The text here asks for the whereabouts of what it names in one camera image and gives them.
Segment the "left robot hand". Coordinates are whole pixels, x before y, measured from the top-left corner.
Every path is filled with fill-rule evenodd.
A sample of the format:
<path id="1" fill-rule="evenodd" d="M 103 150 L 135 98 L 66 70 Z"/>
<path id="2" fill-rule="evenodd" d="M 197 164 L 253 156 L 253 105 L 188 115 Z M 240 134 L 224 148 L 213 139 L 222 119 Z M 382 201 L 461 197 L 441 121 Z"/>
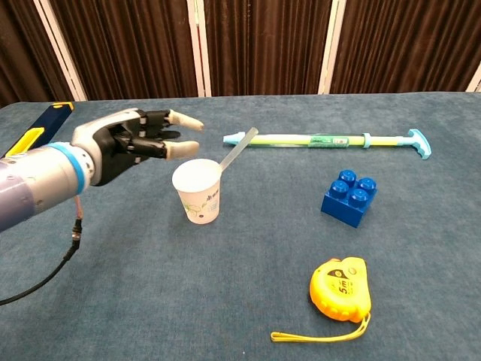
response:
<path id="1" fill-rule="evenodd" d="M 90 184 L 103 186 L 124 171 L 149 158 L 182 159 L 194 156 L 197 141 L 181 141 L 170 126 L 202 131 L 204 124 L 174 110 L 142 111 L 129 108 L 78 126 L 71 144 L 92 158 L 94 173 Z"/>

